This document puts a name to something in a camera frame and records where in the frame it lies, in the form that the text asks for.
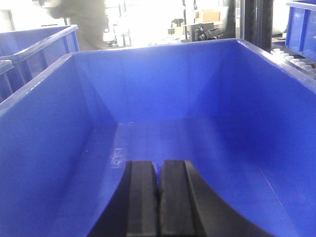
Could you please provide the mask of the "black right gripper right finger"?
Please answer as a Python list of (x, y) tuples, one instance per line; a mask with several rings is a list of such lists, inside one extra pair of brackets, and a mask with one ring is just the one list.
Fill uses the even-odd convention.
[(160, 170), (162, 237), (269, 237), (223, 201), (188, 160), (165, 160)]

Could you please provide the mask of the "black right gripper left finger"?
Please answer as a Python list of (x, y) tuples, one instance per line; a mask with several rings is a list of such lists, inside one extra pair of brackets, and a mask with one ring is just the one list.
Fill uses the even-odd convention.
[(89, 237), (157, 237), (157, 176), (151, 161), (131, 161)]

